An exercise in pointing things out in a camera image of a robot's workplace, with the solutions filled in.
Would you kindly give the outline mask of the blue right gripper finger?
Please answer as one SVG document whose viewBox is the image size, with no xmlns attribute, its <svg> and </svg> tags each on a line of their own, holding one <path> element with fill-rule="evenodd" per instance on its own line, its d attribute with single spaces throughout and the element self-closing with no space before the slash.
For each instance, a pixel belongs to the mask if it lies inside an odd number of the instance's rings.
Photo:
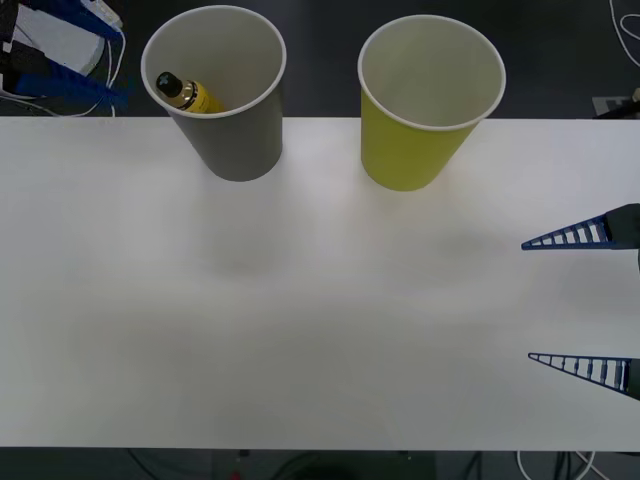
<svg viewBox="0 0 640 480">
<path fill-rule="evenodd" d="M 639 359 L 530 352 L 528 358 L 554 370 L 639 399 Z"/>
<path fill-rule="evenodd" d="M 521 244 L 523 251 L 638 250 L 639 204 L 627 204 Z"/>
</svg>

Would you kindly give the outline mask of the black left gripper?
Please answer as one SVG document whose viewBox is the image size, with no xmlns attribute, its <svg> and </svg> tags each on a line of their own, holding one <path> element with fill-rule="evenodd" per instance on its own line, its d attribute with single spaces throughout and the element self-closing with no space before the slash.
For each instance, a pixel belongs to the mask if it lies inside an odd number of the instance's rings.
<svg viewBox="0 0 640 480">
<path fill-rule="evenodd" d="M 42 51 L 28 45 L 11 46 L 20 5 L 42 11 L 104 39 L 117 38 L 116 28 L 102 20 L 81 1 L 2 1 L 2 91 L 22 97 L 61 97 L 89 103 L 108 100 L 117 106 L 127 105 L 127 97 L 122 92 L 114 91 L 49 59 Z"/>
</svg>

